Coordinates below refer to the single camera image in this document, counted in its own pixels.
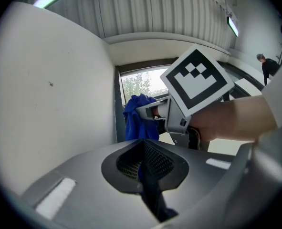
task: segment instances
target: black and white marker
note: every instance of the black and white marker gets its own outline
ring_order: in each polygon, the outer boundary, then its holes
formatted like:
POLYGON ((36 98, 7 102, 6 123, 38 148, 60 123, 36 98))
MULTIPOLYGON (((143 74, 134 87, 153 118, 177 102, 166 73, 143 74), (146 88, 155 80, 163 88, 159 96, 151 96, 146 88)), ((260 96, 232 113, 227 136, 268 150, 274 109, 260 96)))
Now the black and white marker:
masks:
POLYGON ((180 56, 161 75, 161 80, 185 117, 216 101, 234 87, 225 70, 197 44, 180 56))

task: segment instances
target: black mesh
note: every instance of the black mesh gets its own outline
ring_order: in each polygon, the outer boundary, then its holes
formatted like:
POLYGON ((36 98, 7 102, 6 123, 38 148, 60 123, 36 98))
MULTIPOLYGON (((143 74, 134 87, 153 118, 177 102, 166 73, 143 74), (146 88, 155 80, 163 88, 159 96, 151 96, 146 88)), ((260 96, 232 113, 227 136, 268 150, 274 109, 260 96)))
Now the black mesh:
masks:
POLYGON ((141 143, 122 154, 117 161, 118 170, 125 176, 138 180, 138 170, 144 162, 157 180, 174 168, 174 161, 147 143, 141 143))

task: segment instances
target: blue cloth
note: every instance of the blue cloth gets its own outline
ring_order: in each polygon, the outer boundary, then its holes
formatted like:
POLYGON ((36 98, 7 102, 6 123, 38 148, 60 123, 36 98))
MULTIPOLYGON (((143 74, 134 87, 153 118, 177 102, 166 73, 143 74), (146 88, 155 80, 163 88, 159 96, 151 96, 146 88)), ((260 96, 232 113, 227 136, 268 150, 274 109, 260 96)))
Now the blue cloth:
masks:
POLYGON ((155 98, 148 97, 144 94, 141 94, 140 96, 131 96, 131 99, 128 101, 123 112, 123 115, 127 118, 126 141, 139 138, 159 140, 156 122, 153 120, 141 119, 136 111, 136 108, 155 101, 155 98))

